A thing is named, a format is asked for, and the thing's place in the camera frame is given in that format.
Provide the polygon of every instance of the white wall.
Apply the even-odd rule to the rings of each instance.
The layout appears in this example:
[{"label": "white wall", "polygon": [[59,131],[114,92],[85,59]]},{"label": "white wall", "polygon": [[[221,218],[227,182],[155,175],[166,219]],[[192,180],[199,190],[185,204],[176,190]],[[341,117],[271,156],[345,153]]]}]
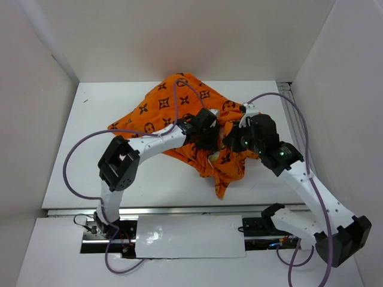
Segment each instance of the white wall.
[{"label": "white wall", "polygon": [[382,79],[382,7],[374,0],[337,0],[293,93],[308,121],[320,178],[372,221],[356,256],[366,287],[383,282]]},{"label": "white wall", "polygon": [[292,81],[335,0],[38,0],[82,82]]},{"label": "white wall", "polygon": [[0,278],[16,284],[75,86],[13,0],[0,1]]}]

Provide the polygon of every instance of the white enclosure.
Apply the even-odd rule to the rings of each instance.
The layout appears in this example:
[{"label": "white enclosure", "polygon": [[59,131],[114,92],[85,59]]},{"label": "white enclosure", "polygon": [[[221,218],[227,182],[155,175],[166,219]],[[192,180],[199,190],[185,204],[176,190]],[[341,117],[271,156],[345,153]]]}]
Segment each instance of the white enclosure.
[{"label": "white enclosure", "polygon": [[[66,189],[66,153],[176,72],[191,72],[237,102],[267,91],[297,102],[318,178],[373,224],[365,247],[334,268],[326,286],[382,285],[383,0],[3,0],[0,24],[2,286],[288,285],[287,266],[274,251],[156,259],[126,276],[110,273],[103,254],[80,253],[83,228],[73,224],[73,214],[92,214],[98,203]],[[274,96],[256,105],[276,121],[281,139],[302,151],[302,126],[292,109]],[[89,140],[69,162],[69,180],[80,193],[99,194],[96,163],[111,138]],[[280,202],[309,213],[259,161],[248,159],[246,165],[245,178],[219,200],[209,178],[158,155],[138,169],[122,212],[177,213],[185,207],[259,216]],[[164,167],[168,179],[158,177]],[[49,218],[43,218],[45,211]],[[212,228],[208,235],[219,233]],[[214,256],[225,257],[215,247]],[[281,254],[289,259],[292,251]],[[299,252],[297,261],[307,255]],[[110,258],[116,268],[135,261]],[[317,286],[325,267],[315,254],[294,269],[293,285]]]}]

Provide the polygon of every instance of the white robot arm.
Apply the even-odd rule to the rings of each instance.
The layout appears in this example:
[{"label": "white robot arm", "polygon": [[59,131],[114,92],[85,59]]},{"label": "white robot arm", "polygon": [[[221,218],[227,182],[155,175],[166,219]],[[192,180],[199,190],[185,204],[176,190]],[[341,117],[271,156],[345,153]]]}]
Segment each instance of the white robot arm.
[{"label": "white robot arm", "polygon": [[[257,152],[263,165],[297,192],[317,220],[305,218],[278,203],[262,212],[263,219],[270,228],[294,234],[315,246],[320,257],[327,262],[327,226],[323,209],[310,182],[313,180],[330,219],[334,244],[332,266],[339,266],[364,246],[371,229],[370,221],[365,216],[356,217],[343,206],[312,171],[307,175],[303,156],[294,146],[279,140],[275,122],[270,116],[259,114],[252,104],[244,104],[241,109],[244,116],[226,136],[225,145],[234,152],[247,149]],[[173,128],[166,136],[143,136],[129,140],[118,136],[112,140],[99,162],[101,197],[108,220],[105,220],[101,206],[95,212],[95,220],[103,233],[108,234],[111,228],[108,221],[118,224],[123,190],[132,184],[138,165],[144,160],[190,142],[210,142],[213,144],[208,148],[214,150],[219,134],[217,115],[216,110],[202,109],[190,121],[182,119],[175,127],[170,125],[156,133],[164,134]]]}]

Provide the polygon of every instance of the orange cloth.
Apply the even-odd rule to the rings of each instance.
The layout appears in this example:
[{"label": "orange cloth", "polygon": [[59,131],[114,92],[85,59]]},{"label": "orange cloth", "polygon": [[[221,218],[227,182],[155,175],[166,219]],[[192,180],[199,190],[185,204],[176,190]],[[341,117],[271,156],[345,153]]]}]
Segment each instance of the orange cloth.
[{"label": "orange cloth", "polygon": [[[240,120],[243,116],[239,110],[240,104],[226,99],[188,73],[179,73],[167,77],[161,84],[146,94],[145,99],[137,108],[112,123],[108,129],[130,129],[152,133],[171,124],[175,119],[173,84],[178,79],[187,82],[196,89],[206,108],[220,110],[218,123],[221,126],[220,140],[222,140],[231,131],[233,121]],[[190,114],[196,115],[202,108],[199,99],[184,84],[178,83],[177,86],[178,118]],[[115,135],[122,135],[125,139],[138,137],[138,135],[130,133],[115,133]],[[215,179],[215,193],[220,199],[223,199],[229,183],[244,177],[245,159],[247,157],[258,158],[258,155],[250,151],[231,152],[222,143],[218,150],[220,151],[213,155],[212,151],[197,149],[191,143],[181,148],[165,151],[164,154],[193,166],[203,178],[213,176]]]}]

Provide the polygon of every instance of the orange towel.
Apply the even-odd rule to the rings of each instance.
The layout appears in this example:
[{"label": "orange towel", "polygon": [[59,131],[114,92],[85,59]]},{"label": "orange towel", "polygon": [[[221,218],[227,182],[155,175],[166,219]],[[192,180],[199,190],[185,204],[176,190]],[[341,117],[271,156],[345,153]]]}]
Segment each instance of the orange towel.
[{"label": "orange towel", "polygon": [[[222,144],[222,138],[231,131],[233,121],[240,120],[243,116],[239,110],[240,104],[226,99],[192,74],[179,73],[167,77],[146,94],[145,99],[137,108],[112,123],[108,129],[130,129],[152,133],[171,124],[175,119],[173,84],[178,79],[187,82],[196,89],[206,108],[220,110],[218,123],[221,126],[221,144],[218,148],[219,152],[215,154],[212,151],[197,149],[193,143],[165,151],[164,154],[193,166],[203,178],[213,176],[215,193],[220,199],[223,199],[229,183],[244,177],[245,159],[247,157],[258,158],[258,155],[250,151],[231,152]],[[178,83],[177,86],[178,118],[190,114],[196,115],[202,108],[199,99],[183,83]],[[115,133],[115,135],[122,135],[125,139],[138,137],[138,135],[130,133]]]}]

